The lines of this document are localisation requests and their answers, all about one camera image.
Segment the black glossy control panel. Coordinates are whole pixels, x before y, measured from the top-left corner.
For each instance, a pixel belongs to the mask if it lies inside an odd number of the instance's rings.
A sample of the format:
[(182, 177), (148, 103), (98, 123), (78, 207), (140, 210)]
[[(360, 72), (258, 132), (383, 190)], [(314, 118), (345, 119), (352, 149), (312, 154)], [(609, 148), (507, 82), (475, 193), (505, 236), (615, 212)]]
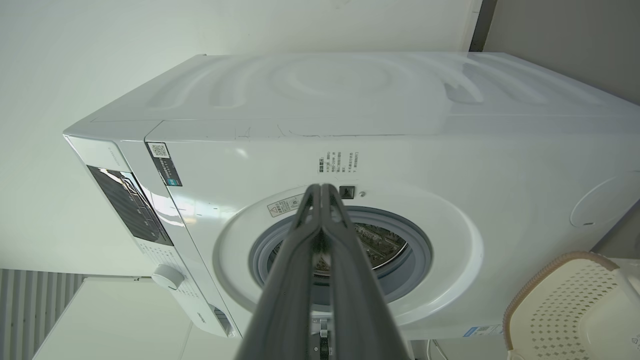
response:
[(87, 168), (133, 237), (174, 245), (132, 173), (90, 165)]

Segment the dark QR code sticker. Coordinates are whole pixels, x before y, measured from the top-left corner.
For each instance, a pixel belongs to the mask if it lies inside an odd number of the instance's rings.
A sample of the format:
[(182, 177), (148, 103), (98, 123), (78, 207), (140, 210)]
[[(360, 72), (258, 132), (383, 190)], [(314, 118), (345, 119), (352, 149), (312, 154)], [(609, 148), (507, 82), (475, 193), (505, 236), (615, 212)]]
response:
[(166, 143), (146, 142), (146, 146), (164, 184), (169, 187), (182, 187), (182, 180), (179, 177)]

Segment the grey rubber door gasket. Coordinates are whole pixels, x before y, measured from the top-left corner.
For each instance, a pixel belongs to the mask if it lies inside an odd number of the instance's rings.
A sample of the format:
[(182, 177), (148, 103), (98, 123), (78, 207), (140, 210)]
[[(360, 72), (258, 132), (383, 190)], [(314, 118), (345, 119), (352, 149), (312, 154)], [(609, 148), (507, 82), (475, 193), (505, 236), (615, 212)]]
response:
[[(387, 303), (409, 294), (430, 271), (432, 249), (427, 235), (409, 219), (386, 210), (363, 206), (347, 206), (346, 210), (353, 224), (366, 223), (386, 228), (406, 241), (408, 249), (400, 257), (397, 268), (381, 277), (372, 271)], [(293, 215), (279, 219), (258, 237), (250, 251), (251, 273), (260, 287), (266, 283), (293, 219)]]

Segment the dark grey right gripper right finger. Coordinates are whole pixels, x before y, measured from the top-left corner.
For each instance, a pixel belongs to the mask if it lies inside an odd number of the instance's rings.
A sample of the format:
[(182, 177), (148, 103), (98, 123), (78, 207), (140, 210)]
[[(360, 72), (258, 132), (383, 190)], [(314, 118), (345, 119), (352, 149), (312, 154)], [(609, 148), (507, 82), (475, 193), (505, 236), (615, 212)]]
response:
[(339, 192), (322, 185), (336, 360), (411, 360)]

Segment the white front-load washing machine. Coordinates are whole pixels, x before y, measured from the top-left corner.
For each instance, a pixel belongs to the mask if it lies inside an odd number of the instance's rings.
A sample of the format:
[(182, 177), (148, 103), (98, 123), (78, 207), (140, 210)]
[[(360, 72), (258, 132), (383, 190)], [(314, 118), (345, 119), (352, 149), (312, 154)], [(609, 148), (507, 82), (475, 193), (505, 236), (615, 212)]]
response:
[[(137, 246), (183, 274), (167, 290), (196, 326), (240, 339), (264, 287), (250, 252), (297, 212), (267, 206), (314, 183), (355, 186), (345, 207), (426, 234), (429, 272), (388, 302), (419, 340), (499, 325), (530, 277), (624, 216), (574, 227), (576, 203), (640, 171), (640, 105), (491, 52), (194, 55), (63, 135), (87, 168), (133, 174), (173, 242)], [(167, 145), (182, 186), (146, 142)]]

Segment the blue white energy label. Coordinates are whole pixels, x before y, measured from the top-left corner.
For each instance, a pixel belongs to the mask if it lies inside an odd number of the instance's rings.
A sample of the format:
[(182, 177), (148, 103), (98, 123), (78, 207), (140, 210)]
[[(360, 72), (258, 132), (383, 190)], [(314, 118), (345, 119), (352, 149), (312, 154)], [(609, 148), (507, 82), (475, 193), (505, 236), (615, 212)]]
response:
[(504, 333), (503, 325), (473, 326), (464, 333), (463, 337), (496, 336)]

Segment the white round control knob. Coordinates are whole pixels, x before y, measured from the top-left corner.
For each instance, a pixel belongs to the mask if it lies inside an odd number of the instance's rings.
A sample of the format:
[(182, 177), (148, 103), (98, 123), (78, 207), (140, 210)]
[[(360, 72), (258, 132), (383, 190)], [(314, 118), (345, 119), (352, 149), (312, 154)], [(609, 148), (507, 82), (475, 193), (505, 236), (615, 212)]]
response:
[(180, 285), (185, 281), (185, 276), (166, 264), (158, 264), (157, 268), (151, 274), (151, 279), (160, 287), (171, 291), (177, 291)]

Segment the cream perforated laundry basket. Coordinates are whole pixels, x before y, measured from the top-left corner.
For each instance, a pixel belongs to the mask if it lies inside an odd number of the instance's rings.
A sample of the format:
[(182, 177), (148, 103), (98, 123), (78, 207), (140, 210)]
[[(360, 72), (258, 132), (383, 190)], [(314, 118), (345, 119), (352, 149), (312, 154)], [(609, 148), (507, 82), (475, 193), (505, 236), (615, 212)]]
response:
[(503, 315), (506, 360), (640, 360), (640, 260), (572, 251)]

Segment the round white filter cover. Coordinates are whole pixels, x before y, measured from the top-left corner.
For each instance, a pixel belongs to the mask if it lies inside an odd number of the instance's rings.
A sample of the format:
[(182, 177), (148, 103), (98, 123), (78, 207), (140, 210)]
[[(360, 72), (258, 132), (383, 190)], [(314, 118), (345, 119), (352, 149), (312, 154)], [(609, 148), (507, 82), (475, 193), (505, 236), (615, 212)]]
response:
[(608, 178), (574, 206), (569, 220), (580, 228), (605, 224), (625, 215), (640, 200), (640, 171)]

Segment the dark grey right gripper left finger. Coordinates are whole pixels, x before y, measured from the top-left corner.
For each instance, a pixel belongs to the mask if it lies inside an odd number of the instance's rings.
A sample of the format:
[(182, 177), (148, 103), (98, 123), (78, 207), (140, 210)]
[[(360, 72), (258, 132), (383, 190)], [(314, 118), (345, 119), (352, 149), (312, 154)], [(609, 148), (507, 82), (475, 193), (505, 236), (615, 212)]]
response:
[(235, 360), (308, 360), (314, 255), (322, 247), (322, 187), (307, 188), (270, 269)]

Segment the white cabinet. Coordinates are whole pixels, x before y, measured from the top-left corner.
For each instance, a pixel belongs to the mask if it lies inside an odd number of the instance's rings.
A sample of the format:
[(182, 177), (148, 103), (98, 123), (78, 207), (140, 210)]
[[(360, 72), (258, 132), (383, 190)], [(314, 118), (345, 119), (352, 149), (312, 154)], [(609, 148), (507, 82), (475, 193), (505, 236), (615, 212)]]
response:
[(33, 360), (234, 360), (241, 343), (199, 329), (149, 278), (90, 276)]

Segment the grey slatted panel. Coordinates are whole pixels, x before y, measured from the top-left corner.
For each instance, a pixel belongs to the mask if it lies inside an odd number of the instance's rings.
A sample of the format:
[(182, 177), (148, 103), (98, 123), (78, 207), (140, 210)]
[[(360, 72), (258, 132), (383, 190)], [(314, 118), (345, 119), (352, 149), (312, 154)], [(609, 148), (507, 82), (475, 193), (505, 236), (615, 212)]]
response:
[(85, 278), (0, 269), (0, 360), (32, 360)]

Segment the triangle warning sticker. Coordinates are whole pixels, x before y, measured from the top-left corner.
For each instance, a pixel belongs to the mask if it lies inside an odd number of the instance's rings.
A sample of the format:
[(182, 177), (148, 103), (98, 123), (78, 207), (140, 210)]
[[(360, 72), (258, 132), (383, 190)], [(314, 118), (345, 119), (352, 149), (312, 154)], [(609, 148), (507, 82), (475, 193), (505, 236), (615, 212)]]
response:
[(301, 205), (303, 198), (304, 194), (290, 196), (288, 198), (278, 200), (274, 203), (270, 203), (267, 206), (267, 210), (269, 211), (269, 214), (270, 216), (272, 216), (272, 218), (287, 214), (288, 212), (297, 211)]

